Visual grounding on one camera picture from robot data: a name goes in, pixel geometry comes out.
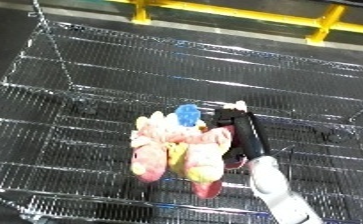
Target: stuffed animal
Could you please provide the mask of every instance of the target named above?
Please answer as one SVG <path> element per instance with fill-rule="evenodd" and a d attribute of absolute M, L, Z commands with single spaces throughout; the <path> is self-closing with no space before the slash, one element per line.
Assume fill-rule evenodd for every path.
<path fill-rule="evenodd" d="M 131 171 L 142 182 L 159 180 L 167 167 L 165 122 L 162 112 L 155 112 L 150 118 L 139 117 L 136 131 L 131 135 Z"/>
<path fill-rule="evenodd" d="M 226 108 L 241 108 L 229 104 Z M 222 188 L 225 168 L 238 168 L 245 161 L 224 164 L 223 155 L 231 147 L 233 127 L 208 130 L 192 104 L 181 105 L 166 117 L 155 112 L 150 118 L 139 117 L 132 133 L 131 171 L 143 182 L 160 179 L 166 167 L 191 182 L 200 198 L 213 198 Z"/>

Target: wire rack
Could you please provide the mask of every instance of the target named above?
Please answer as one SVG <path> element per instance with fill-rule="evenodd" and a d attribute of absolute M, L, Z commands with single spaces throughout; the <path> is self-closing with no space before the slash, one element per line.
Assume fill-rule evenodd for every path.
<path fill-rule="evenodd" d="M 274 223 L 247 170 L 211 200 L 129 171 L 136 117 L 195 103 L 210 120 L 243 99 L 293 190 L 327 223 L 363 223 L 363 65 L 53 22 L 34 6 L 40 23 L 0 82 L 0 192 L 24 195 L 2 199 L 23 217 Z"/>

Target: metal frame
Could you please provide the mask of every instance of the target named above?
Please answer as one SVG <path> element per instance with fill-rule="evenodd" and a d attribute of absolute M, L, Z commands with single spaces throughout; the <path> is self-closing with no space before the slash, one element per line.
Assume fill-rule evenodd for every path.
<path fill-rule="evenodd" d="M 298 26 L 318 28 L 312 35 L 305 37 L 307 44 L 322 46 L 331 30 L 348 31 L 363 34 L 363 25 L 341 22 L 346 13 L 347 6 L 330 5 L 319 18 L 305 18 L 282 14 L 226 8 L 205 4 L 189 3 L 171 0 L 106 0 L 109 2 L 129 3 L 135 5 L 135 14 L 132 22 L 135 24 L 149 25 L 151 20 L 147 12 L 147 6 L 186 10 L 192 12 L 209 13 L 222 16 L 230 16 L 245 19 L 256 19 L 268 22 L 284 23 Z"/>

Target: gray floor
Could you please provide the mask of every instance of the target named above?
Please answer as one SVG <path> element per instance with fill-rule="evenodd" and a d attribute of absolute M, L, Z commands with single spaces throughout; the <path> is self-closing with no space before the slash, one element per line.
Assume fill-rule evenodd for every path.
<path fill-rule="evenodd" d="M 13 2 L 23 2 L 20 0 L 13 0 Z M 92 2 L 84 1 L 83 4 L 75 3 L 75 1 L 71 5 L 67 5 L 66 7 L 71 8 L 86 8 L 90 7 L 91 11 L 100 11 L 100 10 L 108 10 L 106 6 L 107 3 L 95 4 Z M 293 10 L 294 4 L 297 4 L 297 1 L 286 1 L 284 8 L 274 8 L 271 6 L 268 1 L 266 3 L 262 2 L 261 5 L 256 5 L 259 9 L 268 9 L 269 11 L 298 11 Z M 323 5 L 317 5 L 314 3 L 312 7 L 316 7 L 316 10 L 312 10 L 311 12 L 316 13 L 322 10 Z M 116 6 L 113 9 L 123 9 L 123 6 Z M 119 14 L 124 14 L 125 12 L 119 10 Z M 161 18 L 164 15 L 169 15 L 167 11 L 157 11 L 156 15 L 160 15 Z M 195 18 L 199 18 L 199 15 L 195 14 L 182 14 L 187 18 L 189 16 L 195 16 Z M 363 15 L 363 9 L 356 10 L 355 14 L 351 14 L 351 17 L 348 17 L 347 20 L 349 21 L 356 21 L 359 19 L 360 22 L 363 22 L 363 17 L 359 15 Z M 298 55 L 298 56 L 305 56 L 305 57 L 313 57 L 313 58 L 321 58 L 325 60 L 336 60 L 345 63 L 359 63 L 363 64 L 363 52 L 356 52 L 356 51 L 347 51 L 347 50 L 335 50 L 335 49 L 328 49 L 328 48 L 313 48 L 305 45 L 300 44 L 285 44 L 276 41 L 267 41 L 267 40 L 257 40 L 257 39 L 249 39 L 249 38 L 242 38 L 242 37 L 235 37 L 229 35 L 207 35 L 201 32 L 194 32 L 189 31 L 185 32 L 182 30 L 174 30 L 170 28 L 155 28 L 155 27 L 144 27 L 144 26 L 133 26 L 129 24 L 119 23 L 119 22 L 111 22 L 111 21 L 103 21 L 103 20 L 87 20 L 82 18 L 71 18 L 71 17 L 63 17 L 63 16 L 51 16 L 52 19 L 61 20 L 61 21 L 69 21 L 81 24 L 88 24 L 92 26 L 98 26 L 103 28 L 115 29 L 115 30 L 123 30 L 129 32 L 137 32 L 137 33 L 144 33 L 162 37 L 173 37 L 179 39 L 186 39 L 186 40 L 193 40 L 198 42 L 208 42 L 212 44 L 219 44 L 219 45 L 234 45 L 240 47 L 246 47 L 249 49 L 254 50 L 261 50 L 261 51 L 270 51 L 270 52 L 278 52 L 282 54 L 290 54 L 290 55 Z M 241 27 L 245 24 L 243 21 L 234 21 L 234 20 L 222 20 L 218 17 L 212 16 L 208 17 L 211 21 L 211 25 L 216 26 L 226 26 L 226 24 L 232 23 L 235 28 Z M 169 21 L 176 21 L 180 22 L 183 17 L 172 16 L 169 17 Z M 31 30 L 36 25 L 36 21 L 33 18 L 28 18 L 27 13 L 24 11 L 18 10 L 10 10 L 10 9 L 0 9 L 0 78 L 5 73 L 8 65 L 11 63 L 15 55 L 19 52 L 22 45 L 24 44 L 26 38 L 30 34 Z M 289 36 L 296 36 L 296 33 L 292 31 L 295 28 L 285 28 L 279 26 L 273 26 L 271 24 L 259 24 L 255 23 L 251 25 L 248 29 L 249 31 L 254 31 L 262 29 L 261 32 L 282 32 L 285 35 Z M 345 33 L 336 33 L 333 39 L 340 39 L 348 43 L 356 43 L 357 36 L 354 34 L 345 34 Z M 0 206 L 0 223 L 11 223 L 11 224 L 18 224 L 18 223 L 25 223 L 24 221 L 18 220 L 16 218 L 16 213 L 4 210 Z"/>

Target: toy pile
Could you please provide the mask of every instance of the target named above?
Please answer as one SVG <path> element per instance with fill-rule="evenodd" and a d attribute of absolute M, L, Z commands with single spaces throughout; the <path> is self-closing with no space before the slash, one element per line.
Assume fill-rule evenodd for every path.
<path fill-rule="evenodd" d="M 224 109 L 247 111 L 238 101 Z M 222 188 L 225 169 L 244 165 L 245 159 L 224 162 L 231 148 L 233 127 L 210 129 L 200 120 L 196 105 L 181 105 L 174 113 L 154 112 L 139 117 L 131 134 L 131 171 L 142 182 L 159 180 L 167 169 L 190 181 L 192 191 L 202 199 L 214 198 Z"/>

